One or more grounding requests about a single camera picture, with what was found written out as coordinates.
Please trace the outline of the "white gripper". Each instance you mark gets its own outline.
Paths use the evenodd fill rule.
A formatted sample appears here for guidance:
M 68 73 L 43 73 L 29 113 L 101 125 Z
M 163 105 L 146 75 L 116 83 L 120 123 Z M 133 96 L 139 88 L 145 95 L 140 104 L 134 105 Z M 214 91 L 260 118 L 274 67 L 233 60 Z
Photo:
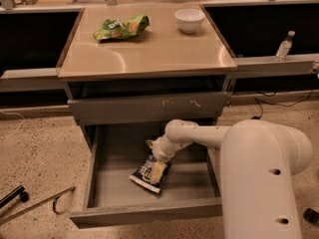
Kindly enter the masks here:
M 178 151 L 188 147 L 190 142 L 174 142 L 164 134 L 163 136 L 158 137 L 156 140 L 148 139 L 146 144 L 152 150 L 152 154 L 157 160 L 152 164 L 151 174 L 151 184 L 157 184 L 160 182 L 160 179 L 167 168 L 165 162 L 171 161 L 175 154 Z

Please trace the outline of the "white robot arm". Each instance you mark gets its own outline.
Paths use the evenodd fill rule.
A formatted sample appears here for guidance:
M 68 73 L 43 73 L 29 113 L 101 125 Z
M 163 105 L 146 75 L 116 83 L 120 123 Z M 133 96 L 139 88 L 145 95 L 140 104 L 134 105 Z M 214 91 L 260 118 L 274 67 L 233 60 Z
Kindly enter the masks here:
M 291 176 L 313 158 L 307 135 L 260 119 L 232 126 L 174 119 L 148 145 L 167 162 L 194 142 L 220 150 L 224 239 L 302 239 Z

